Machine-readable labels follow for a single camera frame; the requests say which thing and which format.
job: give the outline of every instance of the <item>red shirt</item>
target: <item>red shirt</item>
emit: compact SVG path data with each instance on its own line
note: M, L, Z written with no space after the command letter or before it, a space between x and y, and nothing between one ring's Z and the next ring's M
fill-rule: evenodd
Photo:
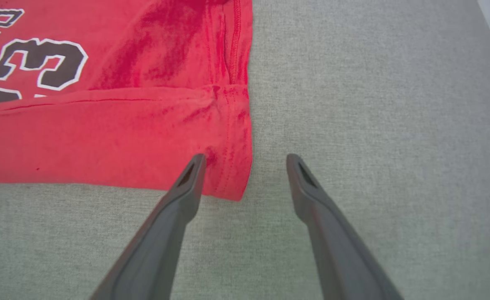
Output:
M0 1L0 182L166 190L204 153L241 199L251 41L250 0Z

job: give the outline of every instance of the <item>red fabric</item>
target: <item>red fabric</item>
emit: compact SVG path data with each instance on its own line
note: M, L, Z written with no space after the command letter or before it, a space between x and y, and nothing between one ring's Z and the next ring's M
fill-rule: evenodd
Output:
M204 194L241 199L252 163L250 0L0 1L12 9L24 13L0 27L0 90L22 99L0 102L0 182L166 190L204 153ZM49 40L60 56L32 65ZM3 64L13 46L30 50ZM68 59L81 61L70 82Z

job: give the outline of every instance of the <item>gray textile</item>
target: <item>gray textile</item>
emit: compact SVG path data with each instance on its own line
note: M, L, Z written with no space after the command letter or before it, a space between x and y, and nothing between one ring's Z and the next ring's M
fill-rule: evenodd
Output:
M473 0L254 0L254 163L204 197L176 299L321 298L300 154L406 299L490 299L490 30ZM162 192L0 185L0 299L87 298Z

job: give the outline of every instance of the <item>folded fabric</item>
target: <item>folded fabric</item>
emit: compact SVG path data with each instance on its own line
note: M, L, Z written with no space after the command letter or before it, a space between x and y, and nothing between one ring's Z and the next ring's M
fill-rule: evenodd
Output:
M241 199L251 40L250 0L0 1L0 182L165 190L204 153Z

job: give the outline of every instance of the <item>clothing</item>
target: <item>clothing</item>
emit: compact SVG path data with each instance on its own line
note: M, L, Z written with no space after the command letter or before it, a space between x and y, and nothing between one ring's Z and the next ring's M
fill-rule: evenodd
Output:
M204 153L241 199L251 41L249 0L0 1L0 182L166 190Z

